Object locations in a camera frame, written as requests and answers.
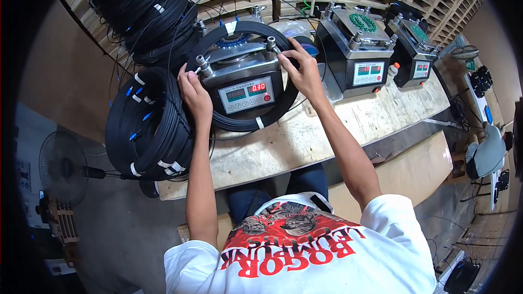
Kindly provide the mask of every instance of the worker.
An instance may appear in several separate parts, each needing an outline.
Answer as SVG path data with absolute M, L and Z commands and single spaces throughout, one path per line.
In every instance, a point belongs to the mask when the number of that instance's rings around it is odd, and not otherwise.
M 481 143 L 474 133 L 464 137 L 468 143 L 465 153 L 466 172 L 471 180 L 477 180 L 503 168 L 505 154 L 513 145 L 512 132 L 506 132 L 501 136 L 499 128 L 486 121 L 483 122 L 483 128 L 486 139 Z
M 361 220 L 337 217 L 326 181 L 318 177 L 322 184 L 316 188 L 323 190 L 258 200 L 253 215 L 236 220 L 225 246 L 218 247 L 209 163 L 212 102 L 184 65 L 178 82 L 196 124 L 186 199 L 190 241 L 164 254 L 167 293 L 432 293 L 432 258 L 412 202 L 381 193 L 372 163 L 324 94 L 316 60 L 289 41 L 295 50 L 278 59 L 316 110 Z M 312 173 L 318 175 L 318 169 Z

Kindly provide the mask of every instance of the concrete floor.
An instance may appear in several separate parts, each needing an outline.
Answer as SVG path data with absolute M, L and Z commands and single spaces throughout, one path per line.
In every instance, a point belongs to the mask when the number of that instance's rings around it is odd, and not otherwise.
M 435 119 L 448 121 L 448 112 Z M 386 157 L 393 151 L 404 150 L 443 129 L 449 146 L 457 141 L 456 129 L 429 123 L 419 123 L 386 139 L 364 147 L 370 158 L 376 153 Z M 105 148 L 94 141 L 77 137 L 84 148 L 89 166 L 114 169 Z M 330 185 L 342 181 L 334 159 L 323 163 Z M 276 194 L 284 193 L 289 175 L 273 179 Z M 474 214 L 474 202 L 460 203 L 470 194 L 468 184 L 440 186 L 415 208 L 426 238 L 434 239 L 438 259 L 461 234 L 454 224 L 431 215 L 450 219 L 461 226 L 468 225 Z M 228 211 L 223 192 L 217 192 L 218 212 Z M 145 197 L 137 181 L 106 178 L 89 180 L 83 201 L 74 207 L 76 228 L 80 234 L 79 250 L 82 264 L 77 269 L 88 293 L 165 293 L 164 252 L 179 245 L 178 225 L 185 223 L 185 199 L 160 201 Z M 435 243 L 429 240 L 434 253 Z

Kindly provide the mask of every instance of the man's right hand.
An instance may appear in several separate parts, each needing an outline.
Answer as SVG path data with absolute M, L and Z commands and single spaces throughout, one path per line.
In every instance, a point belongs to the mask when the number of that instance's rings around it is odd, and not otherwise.
M 283 51 L 281 54 L 278 54 L 278 60 L 287 73 L 289 73 L 292 83 L 309 99 L 313 107 L 326 102 L 328 103 L 329 100 L 323 91 L 316 59 L 309 55 L 295 39 L 289 37 L 289 42 L 295 50 Z M 296 59 L 300 64 L 300 69 L 297 70 L 287 57 Z

